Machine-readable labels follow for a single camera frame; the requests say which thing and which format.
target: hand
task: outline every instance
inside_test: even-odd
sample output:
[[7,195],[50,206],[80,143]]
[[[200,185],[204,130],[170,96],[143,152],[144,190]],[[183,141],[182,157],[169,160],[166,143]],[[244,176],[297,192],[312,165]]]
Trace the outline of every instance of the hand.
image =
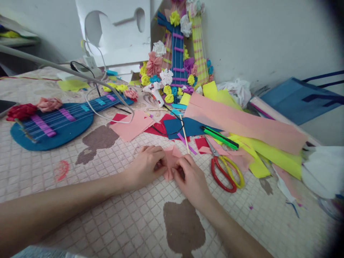
[[204,172],[196,165],[189,154],[181,157],[176,164],[179,169],[173,168],[172,172],[180,190],[191,204],[203,213],[207,204],[214,199],[209,191]]
[[161,146],[143,146],[133,163],[125,170],[129,191],[152,183],[167,170],[167,159]]

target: green pen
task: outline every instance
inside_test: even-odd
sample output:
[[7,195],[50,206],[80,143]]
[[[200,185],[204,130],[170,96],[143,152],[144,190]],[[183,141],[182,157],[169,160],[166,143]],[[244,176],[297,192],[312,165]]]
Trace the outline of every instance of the green pen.
[[211,137],[215,138],[216,140],[219,140],[220,142],[226,144],[229,148],[232,148],[233,150],[239,149],[239,144],[236,142],[224,137],[222,134],[215,132],[213,129],[210,129],[209,127],[201,126],[201,129]]

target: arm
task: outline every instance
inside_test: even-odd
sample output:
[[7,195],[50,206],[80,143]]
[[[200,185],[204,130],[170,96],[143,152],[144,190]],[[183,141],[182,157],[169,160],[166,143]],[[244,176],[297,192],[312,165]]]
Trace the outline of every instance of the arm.
[[235,257],[272,257],[249,233],[233,220],[211,195],[204,172],[190,155],[177,161],[174,178],[191,204],[203,214]]
[[166,171],[166,165],[165,152],[160,146],[144,146],[136,160],[122,173],[0,204],[0,257],[11,257],[39,242],[69,218],[111,196],[153,182]]

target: white wall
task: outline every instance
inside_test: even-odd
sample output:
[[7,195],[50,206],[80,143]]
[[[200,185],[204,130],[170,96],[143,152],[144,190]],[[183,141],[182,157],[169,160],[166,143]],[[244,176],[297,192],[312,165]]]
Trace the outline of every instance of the white wall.
[[[253,88],[274,87],[292,76],[343,69],[342,44],[321,0],[203,1],[205,52],[216,82],[240,77]],[[64,62],[82,56],[74,0],[0,0],[0,13],[41,37],[41,57]],[[338,116],[344,117],[343,107],[302,127],[325,144],[344,145]],[[325,123],[332,128],[325,131]]]

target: white glue gun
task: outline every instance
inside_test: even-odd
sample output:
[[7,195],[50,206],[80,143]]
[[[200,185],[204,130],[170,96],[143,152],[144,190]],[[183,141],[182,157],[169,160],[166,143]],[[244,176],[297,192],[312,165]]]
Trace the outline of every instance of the white glue gun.
[[160,83],[158,82],[154,82],[143,88],[143,92],[150,92],[153,94],[153,96],[156,98],[156,100],[159,103],[159,107],[161,108],[164,105],[164,100],[162,99],[159,93],[159,90],[160,90]]

